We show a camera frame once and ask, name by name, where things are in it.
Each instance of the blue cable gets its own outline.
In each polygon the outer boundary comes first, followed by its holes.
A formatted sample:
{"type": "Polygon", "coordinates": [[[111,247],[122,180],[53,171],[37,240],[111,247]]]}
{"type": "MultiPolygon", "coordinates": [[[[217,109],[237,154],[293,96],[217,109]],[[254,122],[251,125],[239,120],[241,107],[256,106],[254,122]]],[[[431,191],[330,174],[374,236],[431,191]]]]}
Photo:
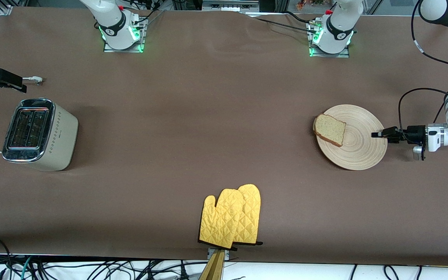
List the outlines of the blue cable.
{"type": "Polygon", "coordinates": [[[25,279],[25,269],[27,268],[31,257],[32,256],[28,257],[27,260],[25,261],[25,264],[23,264],[22,275],[20,275],[20,280],[24,280],[25,279]]]}

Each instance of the brown tabletop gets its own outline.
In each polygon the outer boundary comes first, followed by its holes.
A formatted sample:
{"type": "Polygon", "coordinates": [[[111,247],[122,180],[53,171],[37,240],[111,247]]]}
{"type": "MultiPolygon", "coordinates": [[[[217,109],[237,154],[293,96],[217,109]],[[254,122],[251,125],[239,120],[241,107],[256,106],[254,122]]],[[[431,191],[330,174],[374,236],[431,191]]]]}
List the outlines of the brown tabletop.
{"type": "MultiPolygon", "coordinates": [[[[0,147],[21,99],[50,98],[80,127],[65,171],[0,155],[0,238],[14,253],[204,259],[204,198],[253,183],[264,244],[239,246],[241,261],[448,264],[448,147],[414,162],[410,145],[389,145],[377,166],[347,171],[311,132],[343,103],[394,126],[404,92],[448,89],[448,66],[418,52],[409,22],[363,16],[350,58],[329,59],[309,57],[301,31],[171,11],[144,53],[121,54],[102,52],[87,9],[14,9],[0,17],[0,68],[47,81],[0,90],[0,147]]],[[[446,27],[418,20],[416,34],[448,60],[446,27]]],[[[442,97],[406,98],[404,126],[430,123],[442,97]]]]}

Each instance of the quilted fabric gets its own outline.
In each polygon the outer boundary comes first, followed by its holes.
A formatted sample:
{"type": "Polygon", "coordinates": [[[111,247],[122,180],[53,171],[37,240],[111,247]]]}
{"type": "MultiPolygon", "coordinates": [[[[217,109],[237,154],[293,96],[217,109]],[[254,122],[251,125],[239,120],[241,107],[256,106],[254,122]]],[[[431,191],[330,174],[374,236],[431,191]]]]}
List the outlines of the quilted fabric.
{"type": "Polygon", "coordinates": [[[252,184],[240,186],[238,191],[243,195],[244,204],[234,241],[255,244],[260,214],[260,192],[252,184]]]}
{"type": "Polygon", "coordinates": [[[230,249],[235,240],[243,205],[243,195],[238,190],[222,190],[217,205],[213,195],[207,196],[201,212],[199,240],[230,249]]]}

